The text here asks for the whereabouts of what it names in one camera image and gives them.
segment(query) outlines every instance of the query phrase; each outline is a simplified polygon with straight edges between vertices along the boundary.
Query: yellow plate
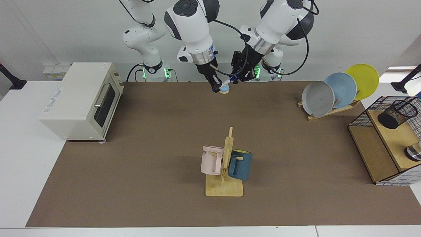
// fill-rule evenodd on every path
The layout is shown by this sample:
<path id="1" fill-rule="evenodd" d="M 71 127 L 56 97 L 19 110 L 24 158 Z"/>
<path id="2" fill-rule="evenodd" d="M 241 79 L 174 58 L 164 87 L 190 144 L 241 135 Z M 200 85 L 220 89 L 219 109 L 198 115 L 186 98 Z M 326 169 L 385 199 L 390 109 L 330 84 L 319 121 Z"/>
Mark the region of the yellow plate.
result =
<path id="1" fill-rule="evenodd" d="M 377 70 L 372 66 L 357 64 L 348 68 L 345 73 L 353 77 L 357 83 L 359 93 L 355 97 L 356 100 L 365 99 L 376 91 L 380 79 Z"/>

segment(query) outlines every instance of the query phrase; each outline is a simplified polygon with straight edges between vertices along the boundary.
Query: black mesh pencil holder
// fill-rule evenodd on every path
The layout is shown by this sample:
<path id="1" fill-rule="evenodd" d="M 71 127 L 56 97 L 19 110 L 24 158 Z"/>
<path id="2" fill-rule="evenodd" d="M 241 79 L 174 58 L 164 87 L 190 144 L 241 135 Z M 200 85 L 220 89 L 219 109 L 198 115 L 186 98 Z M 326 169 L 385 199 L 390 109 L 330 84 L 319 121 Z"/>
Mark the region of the black mesh pencil holder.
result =
<path id="1" fill-rule="evenodd" d="M 395 100 L 389 108 L 378 115 L 377 119 L 386 128 L 396 129 L 417 115 L 418 110 L 415 106 L 403 100 Z"/>

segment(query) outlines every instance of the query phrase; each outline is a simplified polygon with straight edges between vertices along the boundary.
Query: pink mug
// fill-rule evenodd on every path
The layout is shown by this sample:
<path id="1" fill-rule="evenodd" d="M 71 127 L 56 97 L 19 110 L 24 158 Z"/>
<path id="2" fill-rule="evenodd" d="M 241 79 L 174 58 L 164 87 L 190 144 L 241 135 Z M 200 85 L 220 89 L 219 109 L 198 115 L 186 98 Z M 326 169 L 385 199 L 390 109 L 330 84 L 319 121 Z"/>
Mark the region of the pink mug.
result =
<path id="1" fill-rule="evenodd" d="M 207 175 L 220 175 L 224 149 L 216 146 L 203 146 L 202 167 L 200 171 Z"/>

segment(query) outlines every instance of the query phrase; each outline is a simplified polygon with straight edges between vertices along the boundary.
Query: oven door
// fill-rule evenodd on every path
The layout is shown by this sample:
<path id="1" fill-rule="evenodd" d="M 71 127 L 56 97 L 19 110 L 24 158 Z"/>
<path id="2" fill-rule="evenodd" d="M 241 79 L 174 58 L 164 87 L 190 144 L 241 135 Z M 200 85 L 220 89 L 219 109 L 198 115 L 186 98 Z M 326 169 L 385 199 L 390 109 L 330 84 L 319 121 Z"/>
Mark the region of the oven door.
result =
<path id="1" fill-rule="evenodd" d="M 93 125 L 97 131 L 103 135 L 103 138 L 105 138 L 120 96 L 121 94 L 117 88 L 117 85 L 111 76 L 107 75 L 107 78 L 104 80 L 102 88 L 100 88 L 99 96 L 95 102 L 95 109 L 92 120 L 94 123 Z"/>

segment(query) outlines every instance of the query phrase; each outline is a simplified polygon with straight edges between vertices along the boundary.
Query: blue mug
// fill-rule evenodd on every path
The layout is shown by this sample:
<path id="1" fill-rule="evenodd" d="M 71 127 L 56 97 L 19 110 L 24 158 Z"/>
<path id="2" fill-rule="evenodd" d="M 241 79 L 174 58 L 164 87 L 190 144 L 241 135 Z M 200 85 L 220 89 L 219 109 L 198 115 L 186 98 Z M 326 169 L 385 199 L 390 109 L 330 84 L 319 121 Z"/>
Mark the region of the blue mug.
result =
<path id="1" fill-rule="evenodd" d="M 230 177 L 246 180 L 250 173 L 252 153 L 233 149 L 229 163 L 228 175 Z"/>

